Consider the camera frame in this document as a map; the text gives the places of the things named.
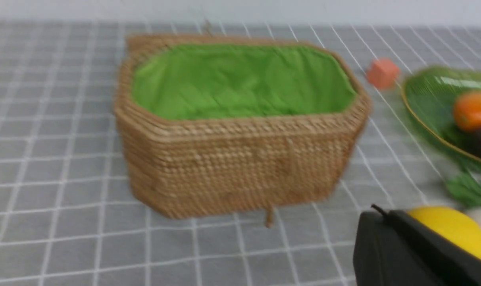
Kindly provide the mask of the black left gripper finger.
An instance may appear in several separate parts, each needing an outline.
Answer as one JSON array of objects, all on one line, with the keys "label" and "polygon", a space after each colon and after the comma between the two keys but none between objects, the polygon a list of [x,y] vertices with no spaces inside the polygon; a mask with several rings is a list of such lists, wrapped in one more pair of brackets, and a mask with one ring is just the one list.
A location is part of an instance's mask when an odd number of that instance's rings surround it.
[{"label": "black left gripper finger", "polygon": [[353,254],[359,286],[481,286],[481,260],[404,210],[360,214]]}]

